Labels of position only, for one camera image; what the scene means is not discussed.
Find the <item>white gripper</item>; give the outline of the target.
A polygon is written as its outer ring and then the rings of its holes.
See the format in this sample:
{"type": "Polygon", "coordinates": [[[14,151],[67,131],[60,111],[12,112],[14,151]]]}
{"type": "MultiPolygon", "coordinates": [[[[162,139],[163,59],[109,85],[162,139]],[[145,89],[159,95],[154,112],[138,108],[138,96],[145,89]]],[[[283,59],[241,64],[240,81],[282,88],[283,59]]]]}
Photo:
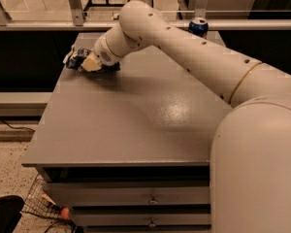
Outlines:
{"type": "Polygon", "coordinates": [[[97,39],[93,51],[94,53],[91,53],[81,64],[81,67],[86,72],[98,71],[102,68],[102,64],[113,66],[120,60],[120,57],[115,55],[108,47],[107,37],[105,35],[97,39]]]}

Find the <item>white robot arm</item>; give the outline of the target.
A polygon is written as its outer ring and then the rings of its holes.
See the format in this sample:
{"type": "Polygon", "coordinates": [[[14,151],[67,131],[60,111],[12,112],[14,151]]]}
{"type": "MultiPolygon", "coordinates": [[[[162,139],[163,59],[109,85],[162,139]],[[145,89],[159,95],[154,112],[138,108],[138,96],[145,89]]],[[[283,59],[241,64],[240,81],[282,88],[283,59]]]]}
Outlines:
{"type": "Polygon", "coordinates": [[[155,46],[233,106],[210,151],[212,233],[291,233],[291,76],[171,25],[131,1],[82,66],[155,46]]]}

